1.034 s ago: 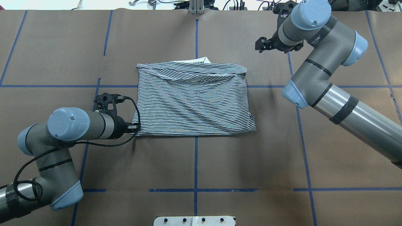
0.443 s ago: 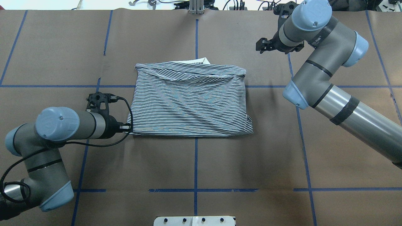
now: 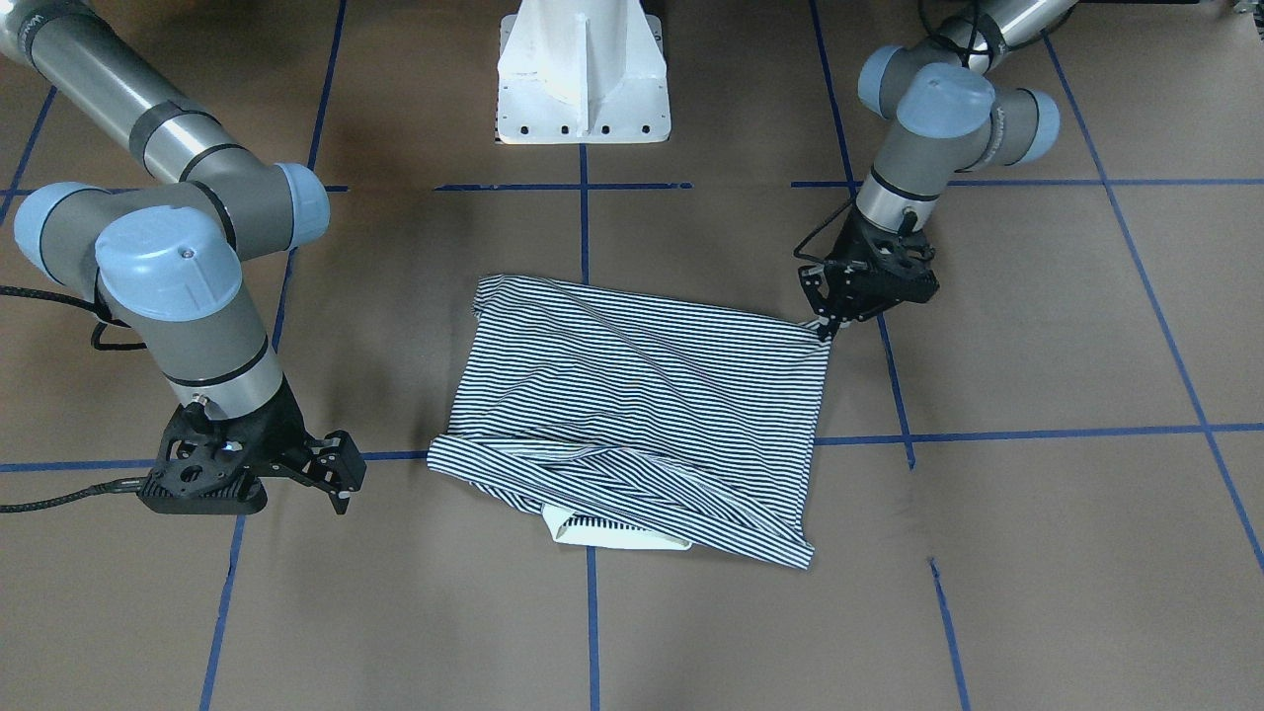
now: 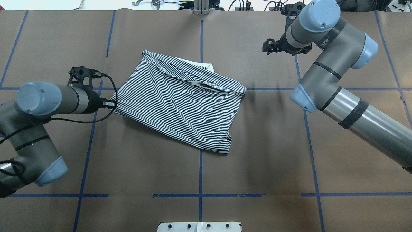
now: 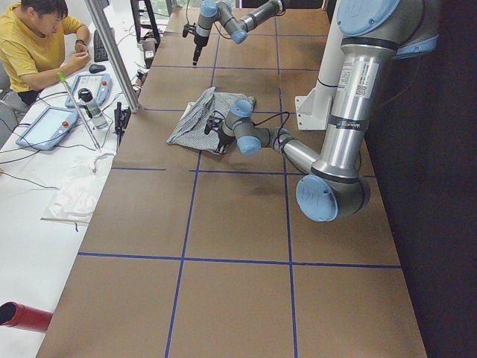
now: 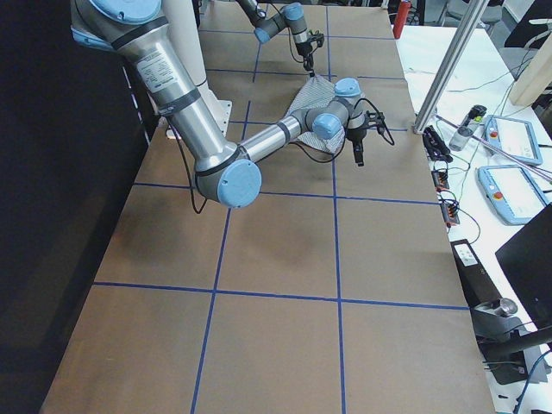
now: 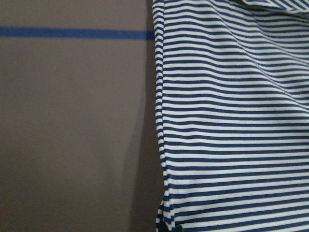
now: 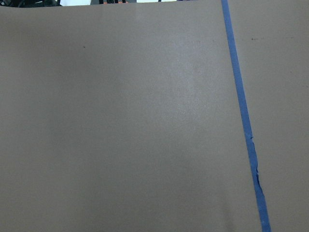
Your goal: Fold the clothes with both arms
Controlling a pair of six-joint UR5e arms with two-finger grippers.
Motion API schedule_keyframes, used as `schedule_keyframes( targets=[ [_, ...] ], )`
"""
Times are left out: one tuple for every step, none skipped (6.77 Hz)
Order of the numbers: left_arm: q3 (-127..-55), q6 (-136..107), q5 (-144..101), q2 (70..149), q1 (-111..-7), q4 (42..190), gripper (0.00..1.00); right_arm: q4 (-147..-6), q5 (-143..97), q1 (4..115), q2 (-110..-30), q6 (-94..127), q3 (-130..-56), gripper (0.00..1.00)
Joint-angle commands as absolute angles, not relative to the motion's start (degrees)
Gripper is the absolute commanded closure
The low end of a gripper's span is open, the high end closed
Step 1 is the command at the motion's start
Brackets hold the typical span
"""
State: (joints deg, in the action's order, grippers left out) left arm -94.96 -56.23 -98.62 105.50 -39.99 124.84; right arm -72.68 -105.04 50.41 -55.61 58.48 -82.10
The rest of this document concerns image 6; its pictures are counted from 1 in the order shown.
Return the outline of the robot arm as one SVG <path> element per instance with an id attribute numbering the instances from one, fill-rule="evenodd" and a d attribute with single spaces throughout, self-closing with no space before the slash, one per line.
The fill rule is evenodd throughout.
<path id="1" fill-rule="evenodd" d="M 303 65 L 311 78 L 315 77 L 314 52 L 324 43 L 324 34 L 308 29 L 301 3 L 290 3 L 278 9 L 276 14 L 267 13 L 256 1 L 237 0 L 248 20 L 254 26 L 254 35 L 260 44 L 268 43 L 274 36 L 287 30 L 289 41 L 293 41 L 301 60 L 292 53 L 292 58 Z"/>
<path id="2" fill-rule="evenodd" d="M 241 142 L 228 141 L 216 119 L 221 109 L 206 82 L 198 39 L 198 11 L 190 1 L 74 1 L 74 40 L 117 53 L 131 63 L 177 141 L 195 160 L 195 186 L 230 208 L 250 205 L 261 187 L 259 160 L 311 134 L 320 141 L 349 140 L 357 164 L 371 128 L 388 136 L 384 115 L 354 78 L 330 86 L 321 101 Z"/>

